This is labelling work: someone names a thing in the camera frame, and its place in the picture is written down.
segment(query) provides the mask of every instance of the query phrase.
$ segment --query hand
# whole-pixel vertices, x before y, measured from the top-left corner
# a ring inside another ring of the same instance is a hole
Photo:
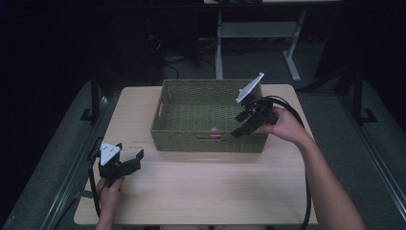
[[[105,178],[99,180],[97,191],[100,194],[101,216],[96,229],[111,229],[117,215],[124,180],[125,177],[115,180],[110,188],[107,187]]]
[[[260,126],[256,130],[256,133],[271,133],[295,145],[299,145],[311,138],[288,110],[274,106],[272,112],[278,118],[278,121],[274,125],[267,124]]]

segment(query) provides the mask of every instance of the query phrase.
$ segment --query wicker basket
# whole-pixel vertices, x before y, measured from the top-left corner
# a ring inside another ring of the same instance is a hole
[[[235,138],[229,133],[243,108],[239,89],[251,80],[165,80],[151,134],[160,151],[227,151],[260,153],[266,134]],[[253,90],[261,96],[260,86]]]

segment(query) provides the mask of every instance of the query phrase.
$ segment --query wooden table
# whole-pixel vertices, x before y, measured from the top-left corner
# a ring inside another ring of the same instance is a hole
[[[291,143],[270,135],[263,153],[160,152],[151,134],[161,87],[123,90],[104,141],[123,143],[121,160],[145,150],[140,171],[126,177],[119,224],[284,224],[305,216],[305,166]],[[290,85],[263,85],[307,120]],[[99,172],[95,167],[96,181]],[[87,183],[85,190],[90,191]],[[96,224],[93,200],[83,197],[77,224]],[[312,211],[310,223],[316,223]]]

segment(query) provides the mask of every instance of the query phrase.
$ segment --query dark background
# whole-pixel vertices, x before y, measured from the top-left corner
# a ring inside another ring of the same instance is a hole
[[[88,4],[92,2],[0,0],[1,225],[71,101],[92,75],[99,76],[105,94],[126,85],[154,84],[162,60],[150,54],[148,32],[157,30],[163,45],[179,46],[191,58],[199,36],[215,35],[215,20],[202,21],[196,13],[164,12],[150,27],[139,11],[83,12]],[[314,9],[307,14],[301,40],[329,37],[315,77],[361,60],[365,79],[406,129],[405,4],[346,1],[335,12],[337,16]],[[157,29],[156,23],[167,29]]]

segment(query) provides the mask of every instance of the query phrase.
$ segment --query gray floor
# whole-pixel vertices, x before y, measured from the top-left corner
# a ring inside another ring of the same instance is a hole
[[[258,72],[263,72],[265,78],[262,83],[288,83],[295,88],[311,83],[323,44],[301,43],[298,46],[294,59],[303,78],[299,83],[290,79],[281,53],[284,48],[283,43],[257,46],[252,52],[241,56],[224,56],[224,78],[252,79]],[[214,63],[214,56],[202,58]],[[171,66],[178,70],[179,79],[214,78],[214,68],[205,61],[195,65],[185,60]],[[164,76],[175,78],[172,69],[165,68],[164,71]],[[333,80],[313,92],[298,93],[314,137],[329,165],[360,210],[368,229],[406,229],[406,222],[372,162],[369,149],[343,105],[345,98],[339,98],[332,92],[334,84]],[[378,123],[365,124],[363,129],[371,136],[399,187],[405,191],[405,132],[383,106],[376,92],[366,83],[364,89],[363,105],[372,110]],[[59,215],[54,215],[50,210],[59,210],[60,214],[60,210],[67,207],[75,193],[83,189],[87,181],[87,153],[97,137],[103,137],[119,96],[120,91],[104,101],[99,121],[91,126],[90,122],[79,120],[83,110],[91,106],[90,84],[83,86],[14,206],[4,229],[49,229],[48,223],[55,223],[52,218],[58,219]],[[67,177],[68,172],[73,171],[77,173]],[[64,183],[70,183],[71,186],[65,188]],[[78,202],[75,202],[57,229],[93,229],[94,226],[79,226],[74,223],[73,216],[77,206]],[[299,226],[275,227],[298,229]],[[115,228],[141,229],[142,226]],[[311,225],[308,229],[318,229],[318,226]]]

